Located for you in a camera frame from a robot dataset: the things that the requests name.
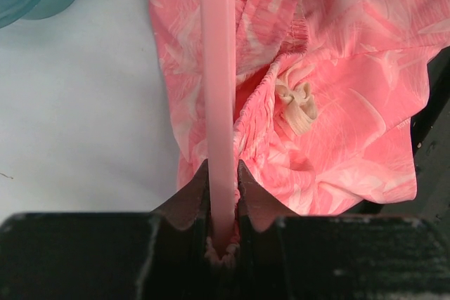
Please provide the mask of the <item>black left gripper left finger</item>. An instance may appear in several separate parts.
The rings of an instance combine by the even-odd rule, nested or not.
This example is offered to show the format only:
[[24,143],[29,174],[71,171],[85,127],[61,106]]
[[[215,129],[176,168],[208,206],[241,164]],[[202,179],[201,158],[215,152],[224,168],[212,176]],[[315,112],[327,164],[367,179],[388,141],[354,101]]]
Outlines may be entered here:
[[2,299],[206,299],[208,166],[150,212],[21,213],[1,224]]

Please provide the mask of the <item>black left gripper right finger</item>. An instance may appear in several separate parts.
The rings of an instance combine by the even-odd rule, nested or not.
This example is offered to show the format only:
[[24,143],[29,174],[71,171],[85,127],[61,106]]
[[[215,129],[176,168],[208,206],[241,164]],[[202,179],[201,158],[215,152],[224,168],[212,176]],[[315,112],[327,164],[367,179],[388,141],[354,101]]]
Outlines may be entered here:
[[412,216],[299,216],[238,165],[243,299],[448,299],[449,243]]

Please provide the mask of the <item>pink patterned shorts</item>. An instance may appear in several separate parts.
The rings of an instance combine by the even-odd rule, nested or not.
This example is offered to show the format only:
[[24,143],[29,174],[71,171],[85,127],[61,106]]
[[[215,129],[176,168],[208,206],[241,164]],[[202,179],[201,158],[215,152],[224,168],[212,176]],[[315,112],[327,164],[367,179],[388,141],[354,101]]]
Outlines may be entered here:
[[449,0],[235,0],[233,156],[300,215],[412,200]]

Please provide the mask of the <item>pink plastic hanger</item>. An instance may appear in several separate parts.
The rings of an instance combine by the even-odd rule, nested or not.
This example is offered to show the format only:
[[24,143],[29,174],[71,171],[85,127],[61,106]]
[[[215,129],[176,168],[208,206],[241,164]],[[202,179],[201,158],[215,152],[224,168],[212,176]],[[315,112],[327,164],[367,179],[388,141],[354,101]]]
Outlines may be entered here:
[[212,243],[223,256],[233,236],[235,219],[235,0],[200,0],[200,10]]

